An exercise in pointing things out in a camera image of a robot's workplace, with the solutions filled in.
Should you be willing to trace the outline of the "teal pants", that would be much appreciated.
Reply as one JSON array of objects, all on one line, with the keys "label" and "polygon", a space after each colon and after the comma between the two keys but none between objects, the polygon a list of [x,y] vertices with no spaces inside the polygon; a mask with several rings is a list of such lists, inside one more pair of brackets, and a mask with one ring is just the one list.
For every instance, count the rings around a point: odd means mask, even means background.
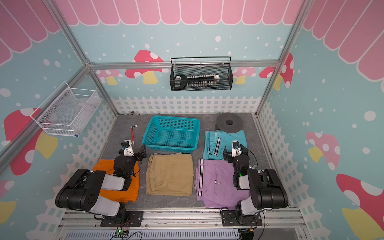
[{"label": "teal pants", "polygon": [[239,144],[248,148],[246,135],[243,130],[237,133],[226,133],[220,130],[206,131],[203,159],[223,160],[224,148],[227,148],[228,152],[231,151],[233,141],[238,141]]}]

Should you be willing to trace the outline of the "tan pants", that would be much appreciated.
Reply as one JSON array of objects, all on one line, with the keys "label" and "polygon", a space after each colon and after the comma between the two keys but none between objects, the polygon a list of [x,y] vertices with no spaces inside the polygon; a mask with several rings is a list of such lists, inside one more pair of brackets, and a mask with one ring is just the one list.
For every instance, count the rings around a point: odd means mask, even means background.
[{"label": "tan pants", "polygon": [[194,162],[190,154],[151,155],[146,172],[146,194],[191,196]]}]

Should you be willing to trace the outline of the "purple pants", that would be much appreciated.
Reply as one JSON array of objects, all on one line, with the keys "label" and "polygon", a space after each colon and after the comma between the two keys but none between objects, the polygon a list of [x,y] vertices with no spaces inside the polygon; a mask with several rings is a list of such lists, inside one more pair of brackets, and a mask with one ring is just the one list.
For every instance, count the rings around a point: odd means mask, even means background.
[{"label": "purple pants", "polygon": [[198,161],[195,189],[197,200],[206,208],[228,208],[234,210],[239,201],[250,196],[248,190],[238,190],[233,183],[234,168],[223,160]]}]

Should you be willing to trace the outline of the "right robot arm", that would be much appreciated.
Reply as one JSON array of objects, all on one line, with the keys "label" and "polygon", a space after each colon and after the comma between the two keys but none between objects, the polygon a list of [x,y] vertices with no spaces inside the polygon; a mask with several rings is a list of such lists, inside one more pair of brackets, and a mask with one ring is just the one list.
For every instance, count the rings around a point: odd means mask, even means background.
[{"label": "right robot arm", "polygon": [[221,210],[223,226],[258,227],[263,224],[262,212],[286,208],[289,204],[277,172],[251,168],[248,153],[248,149],[239,142],[233,142],[230,152],[224,148],[224,160],[234,167],[234,187],[239,191],[249,191],[250,196],[238,201],[234,210]]}]

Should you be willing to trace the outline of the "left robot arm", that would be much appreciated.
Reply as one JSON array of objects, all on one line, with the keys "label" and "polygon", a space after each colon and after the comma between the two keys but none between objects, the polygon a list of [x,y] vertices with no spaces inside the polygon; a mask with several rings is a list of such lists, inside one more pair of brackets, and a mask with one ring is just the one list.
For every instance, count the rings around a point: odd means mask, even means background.
[{"label": "left robot arm", "polygon": [[120,225],[129,221],[125,204],[100,195],[101,190],[123,192],[133,184],[137,172],[136,162],[147,157],[146,145],[138,153],[132,150],[131,141],[124,141],[119,155],[114,160],[114,173],[78,169],[56,196],[58,208],[85,211],[101,215],[104,221]]}]

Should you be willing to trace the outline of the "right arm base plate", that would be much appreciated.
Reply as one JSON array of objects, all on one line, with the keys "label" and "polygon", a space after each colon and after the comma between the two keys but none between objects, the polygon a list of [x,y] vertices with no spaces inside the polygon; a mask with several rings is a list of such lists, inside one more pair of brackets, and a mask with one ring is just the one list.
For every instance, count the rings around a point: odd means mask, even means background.
[{"label": "right arm base plate", "polygon": [[255,228],[263,225],[260,213],[246,216],[235,210],[222,209],[220,210],[220,215],[222,218],[222,225],[224,227],[249,226]]}]

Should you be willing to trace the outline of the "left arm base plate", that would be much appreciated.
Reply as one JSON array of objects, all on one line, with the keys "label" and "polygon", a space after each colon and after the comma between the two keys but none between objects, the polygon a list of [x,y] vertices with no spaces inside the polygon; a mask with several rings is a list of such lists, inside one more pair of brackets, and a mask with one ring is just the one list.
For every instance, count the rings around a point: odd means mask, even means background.
[{"label": "left arm base plate", "polygon": [[100,227],[140,227],[143,220],[143,211],[125,211],[118,213],[115,217],[103,217]]}]

